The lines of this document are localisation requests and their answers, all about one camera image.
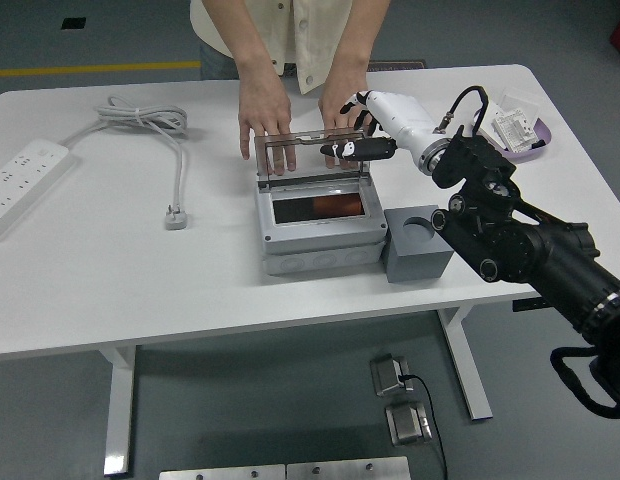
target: white cable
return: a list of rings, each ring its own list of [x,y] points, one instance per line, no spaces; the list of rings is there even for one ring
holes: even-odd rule
[[[174,135],[187,135],[187,114],[184,110],[168,105],[150,107],[136,107],[125,98],[118,95],[108,97],[108,105],[95,107],[99,120],[86,128],[72,134],[62,142],[67,147],[82,135],[87,135],[106,127],[124,125],[129,127],[143,127],[154,130],[166,138],[177,150],[177,173],[174,182],[172,205],[168,206],[166,214],[166,228],[178,230],[186,226],[186,215],[181,210],[181,173],[183,171],[183,149]]]

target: person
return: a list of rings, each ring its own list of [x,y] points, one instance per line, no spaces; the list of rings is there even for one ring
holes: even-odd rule
[[[389,4],[390,0],[192,0],[191,22],[203,41],[204,78],[236,75],[240,80],[239,147],[244,159],[250,158],[251,131],[291,133],[290,99],[279,78],[291,60],[296,62],[302,94],[323,85],[318,107],[324,129],[354,125],[360,110],[347,115],[340,110],[353,93],[368,89],[368,62]],[[287,161],[294,169],[294,159]]]

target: black cable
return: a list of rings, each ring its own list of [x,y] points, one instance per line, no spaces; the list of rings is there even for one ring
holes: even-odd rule
[[[555,369],[559,378],[563,384],[573,393],[573,395],[579,400],[581,405],[586,407],[595,415],[612,420],[620,419],[620,406],[608,407],[595,402],[586,389],[581,385],[581,381],[577,374],[568,367],[563,359],[564,358],[577,358],[577,357],[594,357],[598,351],[596,347],[561,347],[556,348],[550,354],[550,363],[552,368]]]
[[[439,433],[439,427],[437,426],[437,419],[434,415],[434,403],[432,403],[432,396],[430,395],[430,390],[428,390],[428,386],[423,379],[417,375],[408,374],[408,375],[399,375],[399,381],[401,383],[405,383],[406,380],[419,380],[423,388],[426,390],[426,394],[428,395],[428,402],[430,402],[430,412],[432,413],[432,423],[434,424],[434,429],[437,432],[437,439],[439,440],[439,448],[441,449],[441,458],[443,459],[443,478],[444,480],[448,480],[448,461],[446,460],[446,453],[443,450],[443,441],[441,440],[441,434]]]
[[[461,103],[461,100],[465,98],[466,95],[470,92],[477,92],[479,97],[481,98],[481,110],[479,110],[479,116],[477,117],[477,121],[472,128],[472,136],[476,136],[479,132],[479,128],[481,127],[481,122],[483,122],[483,118],[486,116],[486,112],[488,110],[488,94],[485,89],[481,85],[473,85],[471,87],[466,88],[463,92],[459,94],[457,99],[452,104],[452,107],[441,120],[441,124],[435,129],[435,132],[443,132],[446,127],[450,124],[450,121],[454,118],[454,112]]]

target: human hand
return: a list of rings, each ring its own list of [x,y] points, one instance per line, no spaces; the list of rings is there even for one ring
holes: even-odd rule
[[[245,160],[250,158],[250,131],[256,136],[290,133],[290,99],[271,65],[244,70],[240,74],[239,146]],[[272,149],[273,164],[268,171],[283,175],[286,166],[296,169],[294,146]]]
[[[335,128],[353,127],[357,117],[361,113],[361,107],[351,108],[347,114],[340,113],[352,94],[368,89],[366,81],[366,68],[353,67],[346,62],[335,62],[330,69],[330,74],[323,87],[323,93],[319,98],[319,110],[323,117],[323,127],[326,130]],[[334,157],[326,156],[326,166],[333,168]],[[358,162],[339,160],[341,168],[358,168]]]

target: gray block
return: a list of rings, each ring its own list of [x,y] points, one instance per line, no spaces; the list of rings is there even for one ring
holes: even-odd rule
[[[438,278],[443,274],[454,250],[432,228],[430,216],[437,208],[426,205],[384,210],[388,242],[382,258],[388,282]]]

